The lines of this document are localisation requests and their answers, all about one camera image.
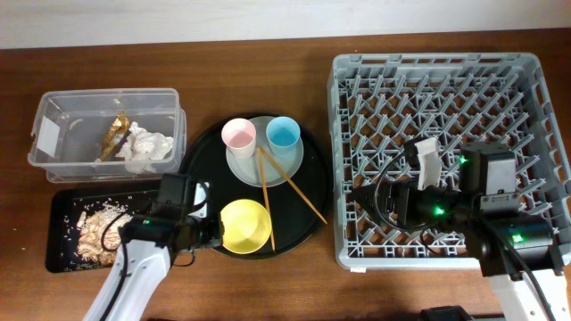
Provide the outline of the yellow bowl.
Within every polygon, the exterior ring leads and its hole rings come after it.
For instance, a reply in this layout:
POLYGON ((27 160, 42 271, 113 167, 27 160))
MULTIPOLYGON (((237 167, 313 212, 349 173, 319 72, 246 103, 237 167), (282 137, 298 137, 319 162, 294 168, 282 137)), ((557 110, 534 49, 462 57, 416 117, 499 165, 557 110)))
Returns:
POLYGON ((227 204, 220 213, 223 225, 222 246, 234 254, 250 254, 262 248, 270 238, 269 213, 260 203, 240 199, 227 204))

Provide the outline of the wooden chopstick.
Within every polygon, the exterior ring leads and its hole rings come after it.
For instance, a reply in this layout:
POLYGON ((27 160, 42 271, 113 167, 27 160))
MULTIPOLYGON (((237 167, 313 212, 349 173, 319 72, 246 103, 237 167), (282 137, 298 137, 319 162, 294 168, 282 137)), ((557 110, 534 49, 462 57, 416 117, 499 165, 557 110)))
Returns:
POLYGON ((264 165, 263 165, 263 155, 262 152, 263 150, 261 149, 261 147, 257 147, 257 156, 258 156, 258 162, 259 162, 259 169, 260 169, 260 175, 261 175, 261 183, 262 183, 262 192, 263 192, 263 197, 264 197, 264 205, 265 205, 265 210, 268 212, 269 214, 269 225, 270 225, 270 243, 271 243, 271 248, 272 248, 272 252, 276 252, 276 243, 275 243, 275 238, 274 238, 274 232, 273 232, 273 224, 272 224, 272 220, 271 220, 271 211, 270 211, 270 206, 269 206, 269 196, 268 196, 268 189, 267 189, 267 184, 266 184, 266 179, 265 179, 265 169, 264 169, 264 165))
POLYGON ((315 214, 325 223, 327 221, 325 217, 317 210, 309 198, 301 191, 301 189, 295 184, 295 182, 281 169, 275 160, 262 148, 257 148, 258 154, 264 155, 270 162, 270 164, 278 171, 280 176, 285 179, 285 181, 298 193, 298 195, 305 201, 305 203, 315 212, 315 214))

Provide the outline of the food scraps and rice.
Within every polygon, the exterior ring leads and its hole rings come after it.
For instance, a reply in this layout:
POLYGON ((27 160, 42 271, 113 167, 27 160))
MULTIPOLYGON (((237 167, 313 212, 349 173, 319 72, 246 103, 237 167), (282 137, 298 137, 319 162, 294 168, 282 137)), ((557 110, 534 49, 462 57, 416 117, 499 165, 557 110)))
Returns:
POLYGON ((63 219, 61 256, 69 257, 69 269, 108 267, 120 246, 119 229, 128 223, 128 205, 111 198, 79 206, 79 214, 63 219))

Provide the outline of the white napkin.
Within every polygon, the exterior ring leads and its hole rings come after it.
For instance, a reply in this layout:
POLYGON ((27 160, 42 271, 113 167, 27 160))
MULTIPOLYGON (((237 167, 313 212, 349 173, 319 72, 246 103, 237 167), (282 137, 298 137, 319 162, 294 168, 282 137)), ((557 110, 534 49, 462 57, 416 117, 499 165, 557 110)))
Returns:
POLYGON ((156 172, 152 161, 161 161, 172 150, 174 139, 161 133, 152 133, 133 121, 129 135, 116 153, 116 158, 126 162, 126 170, 135 174, 156 172))

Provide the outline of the gold foil wrapper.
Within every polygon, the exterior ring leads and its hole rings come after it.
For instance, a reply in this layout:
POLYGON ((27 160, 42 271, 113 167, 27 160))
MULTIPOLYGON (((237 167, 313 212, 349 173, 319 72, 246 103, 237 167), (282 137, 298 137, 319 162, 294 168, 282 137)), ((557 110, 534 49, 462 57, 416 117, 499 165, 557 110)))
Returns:
POLYGON ((109 127, 107 134, 103 139, 101 148, 102 153, 99 157, 100 161, 105 161, 109 157, 115 147, 123 139, 124 135, 128 132, 129 127, 130 120, 128 119, 127 114, 124 111, 120 112, 109 127))

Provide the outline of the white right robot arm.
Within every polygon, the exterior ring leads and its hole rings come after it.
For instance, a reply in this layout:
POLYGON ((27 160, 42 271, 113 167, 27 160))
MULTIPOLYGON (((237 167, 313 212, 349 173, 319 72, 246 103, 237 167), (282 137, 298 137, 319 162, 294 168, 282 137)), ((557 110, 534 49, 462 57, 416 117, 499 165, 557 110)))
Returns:
POLYGON ((353 189, 378 224, 412 233, 435 228, 462 234, 468 255, 508 320, 568 320, 564 263, 551 225, 519 208, 516 156, 497 142, 465 144, 459 154, 459 188, 419 179, 386 181, 353 189))

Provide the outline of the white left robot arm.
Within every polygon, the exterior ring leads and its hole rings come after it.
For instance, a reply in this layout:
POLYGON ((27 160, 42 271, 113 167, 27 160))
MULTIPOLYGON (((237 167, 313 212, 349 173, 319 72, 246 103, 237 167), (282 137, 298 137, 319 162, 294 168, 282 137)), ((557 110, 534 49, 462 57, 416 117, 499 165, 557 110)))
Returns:
POLYGON ((181 252, 221 245, 217 211, 205 217, 184 211, 138 215, 121 230, 112 270, 84 316, 86 320, 139 320, 181 252))

